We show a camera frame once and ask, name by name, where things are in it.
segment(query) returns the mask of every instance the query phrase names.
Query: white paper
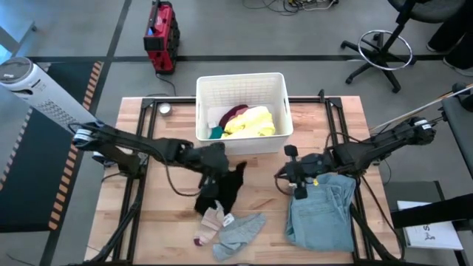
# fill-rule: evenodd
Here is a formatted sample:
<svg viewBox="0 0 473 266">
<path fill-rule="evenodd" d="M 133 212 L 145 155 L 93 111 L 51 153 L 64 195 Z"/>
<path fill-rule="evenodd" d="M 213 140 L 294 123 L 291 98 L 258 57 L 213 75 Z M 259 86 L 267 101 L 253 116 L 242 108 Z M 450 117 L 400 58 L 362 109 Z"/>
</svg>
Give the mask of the white paper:
<svg viewBox="0 0 473 266">
<path fill-rule="evenodd" d="M 399 210 L 430 204 L 429 202 L 398 201 Z M 462 250 L 460 239 L 452 222 L 437 222 L 404 228 L 407 245 L 411 248 L 440 248 Z"/>
</svg>

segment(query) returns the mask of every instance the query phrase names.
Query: denim jeans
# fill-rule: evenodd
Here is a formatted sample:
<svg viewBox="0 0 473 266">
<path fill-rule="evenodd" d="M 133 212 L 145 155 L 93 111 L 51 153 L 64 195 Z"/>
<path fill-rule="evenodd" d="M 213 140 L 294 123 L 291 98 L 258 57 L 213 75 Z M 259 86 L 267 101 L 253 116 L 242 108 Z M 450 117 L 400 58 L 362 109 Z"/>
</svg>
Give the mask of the denim jeans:
<svg viewBox="0 0 473 266">
<path fill-rule="evenodd" d="M 323 174 L 307 184 L 307 198 L 289 202 L 285 236 L 299 247 L 317 251 L 353 251 L 350 203 L 355 180 Z"/>
</svg>

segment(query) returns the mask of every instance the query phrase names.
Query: black floor mat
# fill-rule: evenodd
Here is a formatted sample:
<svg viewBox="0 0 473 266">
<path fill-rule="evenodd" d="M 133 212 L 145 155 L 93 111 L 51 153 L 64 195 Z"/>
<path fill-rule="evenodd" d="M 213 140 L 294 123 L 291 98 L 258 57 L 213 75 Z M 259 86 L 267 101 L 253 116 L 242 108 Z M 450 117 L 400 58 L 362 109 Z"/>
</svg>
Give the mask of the black floor mat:
<svg viewBox="0 0 473 266">
<path fill-rule="evenodd" d="M 52 64 L 48 74 L 86 109 L 95 99 L 100 63 Z M 55 230 L 69 204 L 81 153 L 72 135 L 30 109 L 0 175 L 0 232 Z"/>
</svg>

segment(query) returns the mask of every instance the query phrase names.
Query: chair base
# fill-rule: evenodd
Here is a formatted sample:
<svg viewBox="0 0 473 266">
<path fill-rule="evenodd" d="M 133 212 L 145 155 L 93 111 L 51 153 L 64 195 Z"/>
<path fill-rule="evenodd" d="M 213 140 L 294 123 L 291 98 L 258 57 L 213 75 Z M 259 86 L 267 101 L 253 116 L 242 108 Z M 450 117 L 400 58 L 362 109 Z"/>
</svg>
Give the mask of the chair base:
<svg viewBox="0 0 473 266">
<path fill-rule="evenodd" d="M 409 56 L 397 56 L 393 55 L 390 52 L 385 52 L 383 50 L 383 43 L 384 43 L 384 36 L 383 33 L 375 34 L 373 36 L 373 40 L 376 41 L 376 45 L 371 44 L 370 46 L 373 47 L 373 50 L 369 50 L 366 48 L 361 48 L 363 50 L 363 53 L 375 64 L 383 66 L 383 67 L 389 67 L 388 62 L 404 62 L 405 64 L 409 60 Z M 355 52 L 358 52 L 358 45 L 351 43 L 349 41 L 343 41 L 340 45 L 342 49 L 345 49 L 346 47 L 354 50 Z M 412 58 L 411 62 L 409 65 L 414 65 L 416 62 L 416 58 Z M 355 70 L 345 81 L 346 84 L 351 84 L 353 82 L 354 77 L 360 75 L 361 73 L 365 72 L 369 68 L 374 67 L 370 63 L 365 63 L 363 66 Z M 384 75 L 386 75 L 386 78 L 391 82 L 393 88 L 392 92 L 398 93 L 401 90 L 401 85 L 399 84 L 398 79 L 394 76 L 394 73 L 392 71 L 387 71 L 387 70 L 381 70 L 383 71 Z"/>
</svg>

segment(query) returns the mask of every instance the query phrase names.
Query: red generator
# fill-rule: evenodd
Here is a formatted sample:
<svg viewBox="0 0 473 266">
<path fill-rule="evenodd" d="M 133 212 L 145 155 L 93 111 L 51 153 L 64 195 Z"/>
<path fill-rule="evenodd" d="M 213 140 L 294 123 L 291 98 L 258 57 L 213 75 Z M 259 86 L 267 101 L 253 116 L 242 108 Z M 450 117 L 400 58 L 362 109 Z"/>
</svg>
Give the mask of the red generator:
<svg viewBox="0 0 473 266">
<path fill-rule="evenodd" d="M 174 73 L 179 38 L 180 31 L 172 4 L 168 1 L 153 2 L 143 40 L 156 75 Z"/>
</svg>

